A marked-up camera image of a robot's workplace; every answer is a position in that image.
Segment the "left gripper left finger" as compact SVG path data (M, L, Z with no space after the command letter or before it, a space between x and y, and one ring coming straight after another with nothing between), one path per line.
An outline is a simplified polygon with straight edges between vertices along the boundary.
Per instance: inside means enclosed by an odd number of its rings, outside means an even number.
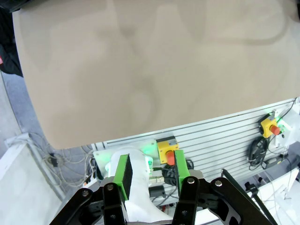
M94 225L103 219L106 225L125 225L132 177L130 156L121 155L114 176L102 180L96 191L77 190L50 224Z

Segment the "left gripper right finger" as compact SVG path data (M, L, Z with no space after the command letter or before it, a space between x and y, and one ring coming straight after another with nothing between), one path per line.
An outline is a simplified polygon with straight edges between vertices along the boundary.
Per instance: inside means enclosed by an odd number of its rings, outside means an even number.
M233 177L207 182L201 171L189 170L184 152L174 152L179 200L172 224L193 225L197 208L208 209L224 225L274 225L275 219L258 202L253 202Z

